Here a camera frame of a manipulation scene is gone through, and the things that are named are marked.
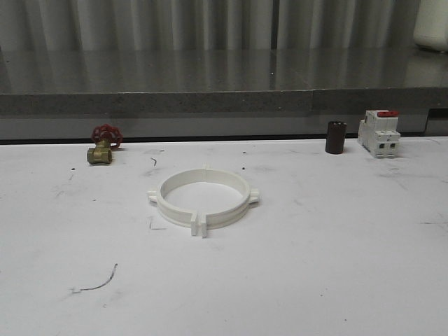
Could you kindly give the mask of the white half pipe clamp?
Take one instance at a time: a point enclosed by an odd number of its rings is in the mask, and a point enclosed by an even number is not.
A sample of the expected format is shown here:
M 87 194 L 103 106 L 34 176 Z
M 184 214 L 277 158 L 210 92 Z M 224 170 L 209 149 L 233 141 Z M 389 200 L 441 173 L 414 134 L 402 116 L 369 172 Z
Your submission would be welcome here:
M 171 223 L 180 225 L 185 228 L 190 228 L 192 236 L 203 237 L 207 236 L 207 220 L 204 214 L 194 209 L 183 209 L 167 201 L 167 195 L 181 186 L 191 183 L 205 182 L 207 177 L 206 164 L 200 169 L 191 169 L 182 171 L 170 176 L 154 190 L 147 192 L 149 202 L 157 205 L 161 216 Z
M 235 205 L 216 213 L 204 213 L 199 216 L 195 229 L 202 238 L 207 237 L 207 231 L 223 228 L 241 219 L 249 210 L 251 204 L 259 203 L 260 191 L 251 188 L 249 183 L 240 175 L 231 171 L 211 169 L 205 165 L 202 170 L 202 181 L 217 183 L 236 190 L 240 194 Z

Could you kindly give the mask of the dark brown pipe coupling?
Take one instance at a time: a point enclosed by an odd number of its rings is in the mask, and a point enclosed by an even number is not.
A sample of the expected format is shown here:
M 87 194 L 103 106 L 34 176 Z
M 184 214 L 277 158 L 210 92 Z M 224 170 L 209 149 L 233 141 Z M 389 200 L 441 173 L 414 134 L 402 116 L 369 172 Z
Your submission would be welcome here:
M 342 154 L 347 124 L 342 121 L 330 121 L 327 128 L 325 151 L 330 154 Z

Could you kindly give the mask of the brass valve red handwheel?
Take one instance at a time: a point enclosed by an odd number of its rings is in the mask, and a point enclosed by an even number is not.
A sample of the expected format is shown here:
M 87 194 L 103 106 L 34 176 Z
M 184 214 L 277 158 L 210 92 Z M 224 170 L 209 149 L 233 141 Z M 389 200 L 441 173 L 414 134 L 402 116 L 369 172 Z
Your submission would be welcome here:
M 93 129 L 91 140 L 95 143 L 95 147 L 87 150 L 88 163 L 91 165 L 110 164 L 112 150 L 120 147 L 123 135 L 117 127 L 104 124 Z

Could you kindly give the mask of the grey stone counter slab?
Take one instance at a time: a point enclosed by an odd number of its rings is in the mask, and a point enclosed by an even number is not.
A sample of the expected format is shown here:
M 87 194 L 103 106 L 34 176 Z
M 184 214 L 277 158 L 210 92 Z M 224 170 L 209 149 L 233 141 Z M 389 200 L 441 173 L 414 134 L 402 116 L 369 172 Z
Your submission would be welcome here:
M 19 51 L 1 54 L 1 141 L 355 134 L 368 109 L 404 134 L 447 134 L 447 55 L 417 48 Z

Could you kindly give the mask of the white pleated curtain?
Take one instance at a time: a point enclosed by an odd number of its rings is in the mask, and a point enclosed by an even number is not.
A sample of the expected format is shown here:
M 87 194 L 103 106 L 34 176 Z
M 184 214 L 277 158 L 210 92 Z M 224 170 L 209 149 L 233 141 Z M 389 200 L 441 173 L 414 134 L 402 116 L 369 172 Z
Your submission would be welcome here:
M 409 46 L 418 1 L 2 1 L 3 51 Z

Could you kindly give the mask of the white container on counter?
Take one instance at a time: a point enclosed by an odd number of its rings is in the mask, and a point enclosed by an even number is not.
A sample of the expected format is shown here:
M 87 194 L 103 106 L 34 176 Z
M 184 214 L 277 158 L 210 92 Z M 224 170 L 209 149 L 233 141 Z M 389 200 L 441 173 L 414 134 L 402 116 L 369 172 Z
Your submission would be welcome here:
M 421 0 L 413 39 L 417 46 L 447 52 L 447 0 Z

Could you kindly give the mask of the white circuit breaker red switch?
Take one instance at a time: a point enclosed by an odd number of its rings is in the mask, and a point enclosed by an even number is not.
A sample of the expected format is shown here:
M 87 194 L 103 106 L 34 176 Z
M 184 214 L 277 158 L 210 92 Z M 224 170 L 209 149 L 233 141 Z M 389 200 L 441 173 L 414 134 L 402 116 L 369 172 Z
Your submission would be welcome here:
M 400 133 L 399 112 L 391 110 L 367 110 L 360 121 L 358 143 L 374 158 L 394 158 L 398 152 Z

